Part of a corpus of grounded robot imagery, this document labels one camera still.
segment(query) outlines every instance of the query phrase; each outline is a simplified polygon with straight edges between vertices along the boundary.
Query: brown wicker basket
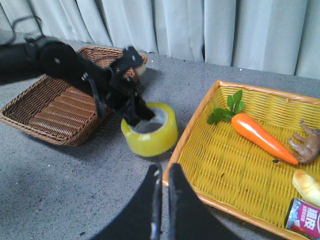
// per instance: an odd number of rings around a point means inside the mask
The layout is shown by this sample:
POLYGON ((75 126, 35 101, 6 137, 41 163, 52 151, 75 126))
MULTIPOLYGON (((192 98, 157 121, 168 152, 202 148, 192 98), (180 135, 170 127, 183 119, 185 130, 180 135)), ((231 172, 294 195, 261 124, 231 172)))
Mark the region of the brown wicker basket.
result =
MULTIPOLYGON (((86 46, 78 51, 101 67, 122 56, 118 48, 86 46)), ((140 53, 144 63, 148 57, 140 53)), ((127 73, 136 81, 133 69, 127 73)), ((0 121, 55 145, 78 146, 101 123, 92 96, 47 75, 0 110, 0 121)))

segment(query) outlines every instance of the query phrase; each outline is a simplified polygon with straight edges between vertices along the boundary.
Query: snack package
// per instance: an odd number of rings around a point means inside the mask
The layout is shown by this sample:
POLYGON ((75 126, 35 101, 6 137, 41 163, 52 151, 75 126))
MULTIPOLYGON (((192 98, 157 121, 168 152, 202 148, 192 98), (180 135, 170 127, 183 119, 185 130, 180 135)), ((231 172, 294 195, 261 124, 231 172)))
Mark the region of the snack package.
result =
POLYGON ((284 224, 285 228, 309 239, 320 240, 320 208, 299 198, 291 200, 284 224))

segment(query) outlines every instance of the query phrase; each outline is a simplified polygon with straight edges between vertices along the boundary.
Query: yellow wicker basket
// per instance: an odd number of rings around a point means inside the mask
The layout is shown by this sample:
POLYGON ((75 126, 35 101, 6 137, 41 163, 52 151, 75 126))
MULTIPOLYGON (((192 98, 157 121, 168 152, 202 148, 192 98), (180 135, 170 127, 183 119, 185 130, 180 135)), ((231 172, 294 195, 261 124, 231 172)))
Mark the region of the yellow wicker basket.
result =
POLYGON ((172 163, 179 163, 202 201, 283 238, 306 237, 285 229, 292 198, 299 197, 292 184, 296 169, 320 180, 320 157, 309 164, 274 163, 272 155, 235 132, 229 122, 207 124, 214 107, 227 108, 228 95, 243 89, 243 112, 256 119, 273 136, 294 151, 288 137, 306 136, 299 125, 304 119, 320 128, 320 99, 299 94, 216 81, 203 98, 183 132, 163 174, 168 185, 172 163))
MULTIPOLYGON (((78 52, 101 67, 123 55, 121 49, 94 45, 78 52)), ((146 64, 147 55, 140 55, 146 64)), ((138 80, 132 68, 126 74, 138 80)), ((92 96, 47 75, 0 109, 0 121, 51 144, 72 147, 85 142, 101 123, 92 96)))

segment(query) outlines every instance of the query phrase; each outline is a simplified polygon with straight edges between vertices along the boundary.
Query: toy bread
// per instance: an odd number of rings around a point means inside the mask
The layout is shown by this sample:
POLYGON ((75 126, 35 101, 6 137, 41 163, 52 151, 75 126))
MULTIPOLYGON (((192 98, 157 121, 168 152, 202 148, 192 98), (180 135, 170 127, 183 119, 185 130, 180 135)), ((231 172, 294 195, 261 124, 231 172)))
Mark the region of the toy bread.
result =
POLYGON ((292 178, 294 187, 303 199, 320 208, 320 182, 302 169, 298 169, 292 178))

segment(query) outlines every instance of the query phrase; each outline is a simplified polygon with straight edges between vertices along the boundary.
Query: carrot leaves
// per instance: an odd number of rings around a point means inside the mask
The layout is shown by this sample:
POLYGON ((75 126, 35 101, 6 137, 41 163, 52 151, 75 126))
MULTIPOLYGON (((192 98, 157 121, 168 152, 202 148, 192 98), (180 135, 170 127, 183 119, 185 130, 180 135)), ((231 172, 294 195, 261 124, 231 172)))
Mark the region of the carrot leaves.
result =
POLYGON ((214 107, 213 112, 208 116, 206 122, 208 124, 217 125, 219 122, 230 122, 232 117, 242 111, 245 102, 242 101, 243 91, 239 90, 233 95, 228 95, 226 104, 229 108, 214 107))

